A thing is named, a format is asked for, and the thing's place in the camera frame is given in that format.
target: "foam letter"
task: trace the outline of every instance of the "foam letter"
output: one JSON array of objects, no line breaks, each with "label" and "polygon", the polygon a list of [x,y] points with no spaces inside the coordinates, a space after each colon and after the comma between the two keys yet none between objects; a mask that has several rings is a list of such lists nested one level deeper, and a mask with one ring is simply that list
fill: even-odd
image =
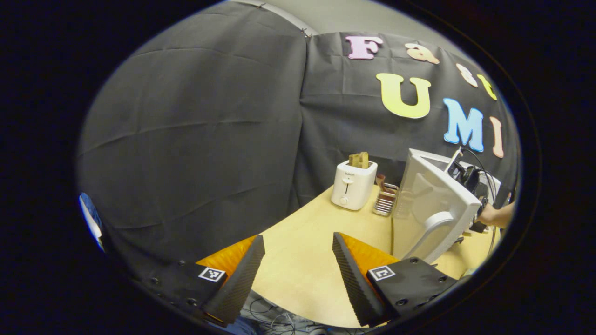
[{"label": "foam letter", "polygon": [[445,141],[459,143],[460,138],[457,136],[457,130],[459,130],[462,145],[468,144],[471,135],[470,148],[478,152],[483,152],[482,119],[484,115],[482,115],[482,112],[476,108],[472,108],[470,109],[470,115],[466,119],[460,103],[449,98],[444,98],[443,102],[447,105],[449,111],[449,131],[445,133]]},{"label": "foam letter", "polygon": [[408,49],[408,55],[413,59],[439,64],[439,60],[433,55],[433,53],[422,45],[406,43],[405,46]]},{"label": "foam letter", "polygon": [[503,152],[503,139],[501,137],[501,121],[493,116],[489,117],[489,120],[492,122],[495,131],[495,146],[492,147],[492,153],[499,158],[503,158],[505,153]]},{"label": "foam letter", "polygon": [[374,36],[348,36],[346,39],[350,41],[352,47],[352,53],[347,56],[351,60],[371,60],[374,55],[370,54],[368,50],[376,53],[378,51],[377,44],[383,44],[382,39]]},{"label": "foam letter", "polygon": [[472,77],[472,74],[470,73],[468,68],[458,63],[456,63],[455,66],[457,66],[457,68],[460,70],[461,76],[465,79],[465,81],[468,82],[468,84],[474,87],[478,87],[478,83],[476,82],[474,77]]},{"label": "foam letter", "polygon": [[416,86],[418,103],[406,105],[402,101],[401,83],[403,77],[392,73],[379,73],[377,79],[381,81],[381,99],[383,105],[391,113],[410,119],[419,119],[430,112],[429,87],[430,82],[421,78],[410,78],[410,82]]},{"label": "foam letter", "polygon": [[492,98],[493,100],[495,100],[495,101],[496,101],[496,95],[495,95],[495,94],[492,92],[492,86],[491,86],[491,83],[489,83],[489,82],[486,80],[486,78],[485,78],[483,75],[476,75],[476,76],[477,76],[478,78],[480,78],[480,80],[481,80],[481,81],[482,81],[482,83],[484,84],[484,86],[485,86],[485,90],[486,90],[486,92],[488,93],[488,95],[490,95],[490,96],[491,96],[491,98]]}]

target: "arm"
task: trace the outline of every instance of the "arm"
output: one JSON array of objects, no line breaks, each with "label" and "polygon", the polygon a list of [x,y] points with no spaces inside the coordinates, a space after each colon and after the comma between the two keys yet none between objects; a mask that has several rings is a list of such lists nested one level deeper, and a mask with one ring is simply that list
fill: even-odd
[{"label": "arm", "polygon": [[501,209],[495,209],[488,203],[476,221],[480,221],[487,226],[494,225],[499,228],[506,228],[513,217],[514,204],[515,202],[512,202]]}]

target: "black fabric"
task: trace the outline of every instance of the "black fabric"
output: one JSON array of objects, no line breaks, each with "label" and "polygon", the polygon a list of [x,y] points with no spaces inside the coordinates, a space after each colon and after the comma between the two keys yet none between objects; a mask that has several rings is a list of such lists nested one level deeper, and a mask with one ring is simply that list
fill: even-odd
[{"label": "black fabric", "polygon": [[82,131],[79,187],[137,277],[286,216],[305,57],[300,29],[224,2],[147,42],[106,82]]},{"label": "black fabric", "polygon": [[[351,47],[347,36],[377,36],[383,44],[379,45],[374,59],[352,60],[348,58]],[[406,53],[406,43],[425,46],[440,63],[413,59]],[[387,34],[341,32],[316,35],[309,40],[307,59],[300,94],[302,133],[294,173],[301,206],[333,185],[337,164],[347,160],[352,153],[367,151],[369,159],[378,163],[378,173],[385,174],[386,182],[396,185],[401,181],[409,148],[451,157],[460,144],[443,139],[449,119],[444,98],[457,100],[466,116],[471,108],[483,113],[485,149],[477,155],[484,167],[502,182],[499,196],[506,196],[513,189],[518,136],[503,97],[493,84],[498,99],[494,101],[478,78],[478,88],[469,85],[455,63],[466,66],[474,76],[484,75],[490,82],[485,72],[438,46]],[[402,99],[410,105],[417,103],[417,96],[409,78],[428,80],[432,84],[429,88],[430,113],[421,119],[408,119],[388,111],[381,100],[377,73],[404,77]],[[492,153],[494,136],[490,116],[502,124],[505,151],[502,159]],[[469,154],[463,161],[477,164]]]},{"label": "black fabric", "polygon": [[[166,29],[115,71],[89,111],[77,168],[80,191],[134,276],[264,231],[330,187],[351,153],[369,152],[392,184],[409,148],[451,157],[459,145],[443,139],[445,97],[466,115],[483,113],[478,156],[502,182],[499,196],[513,189],[517,134],[503,98],[497,92],[493,101],[479,80],[467,84],[455,63],[482,71],[437,46],[384,34],[372,35],[384,41],[373,60],[351,60],[348,35],[371,36],[305,38],[277,14],[223,2]],[[405,43],[426,46],[440,64],[412,59]],[[407,104],[417,100],[409,78],[430,81],[430,113],[388,111],[381,72],[405,78]],[[502,123],[503,159],[492,154],[489,116]]]}]

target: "blue letter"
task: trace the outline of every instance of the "blue letter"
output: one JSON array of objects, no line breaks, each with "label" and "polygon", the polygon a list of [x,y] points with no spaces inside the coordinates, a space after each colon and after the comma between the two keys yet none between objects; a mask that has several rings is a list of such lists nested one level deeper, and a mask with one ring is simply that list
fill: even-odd
[{"label": "blue letter", "polygon": [[484,116],[482,112],[476,108],[472,108],[470,109],[470,115],[466,119],[460,103],[449,98],[444,98],[443,102],[447,105],[449,111],[449,131],[445,133],[445,141],[459,143],[460,138],[457,136],[457,130],[459,129],[462,145],[468,144],[471,135],[470,148],[478,152],[483,152],[482,119]]}]

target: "table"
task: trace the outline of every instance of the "table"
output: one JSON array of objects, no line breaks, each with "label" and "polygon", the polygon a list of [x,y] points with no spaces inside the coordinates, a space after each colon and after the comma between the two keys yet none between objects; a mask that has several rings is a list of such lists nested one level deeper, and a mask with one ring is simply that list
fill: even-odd
[{"label": "table", "polygon": [[[332,190],[333,186],[262,233],[265,256],[252,289],[301,317],[336,327],[359,328],[331,249],[333,233],[342,232],[391,253],[392,221],[391,217],[372,212],[378,186],[358,211],[333,204]],[[437,269],[459,279],[466,269],[484,261],[491,237],[492,233],[465,237],[435,262]]]}]

